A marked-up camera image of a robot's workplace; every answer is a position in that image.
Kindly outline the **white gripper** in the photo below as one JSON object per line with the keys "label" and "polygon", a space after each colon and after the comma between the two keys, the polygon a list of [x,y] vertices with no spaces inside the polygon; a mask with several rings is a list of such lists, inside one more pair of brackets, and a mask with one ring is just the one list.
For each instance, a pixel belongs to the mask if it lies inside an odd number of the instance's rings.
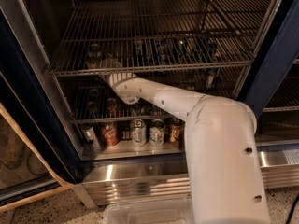
{"label": "white gripper", "polygon": [[131,72],[116,71],[116,68],[122,68],[122,64],[116,58],[104,59],[100,63],[101,68],[107,70],[106,74],[100,74],[99,77],[102,78],[106,84],[113,87],[116,84],[123,82],[128,79],[136,77],[136,74]]}

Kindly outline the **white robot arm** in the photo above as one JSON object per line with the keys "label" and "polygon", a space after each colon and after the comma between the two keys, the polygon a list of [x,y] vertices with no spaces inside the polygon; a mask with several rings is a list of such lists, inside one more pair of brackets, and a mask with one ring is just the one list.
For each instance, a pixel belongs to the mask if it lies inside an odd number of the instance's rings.
{"label": "white robot arm", "polygon": [[238,101],[183,90],[122,72],[116,58],[102,79],[128,105],[144,99],[185,122],[184,143],[195,224],[271,224],[254,134]]}

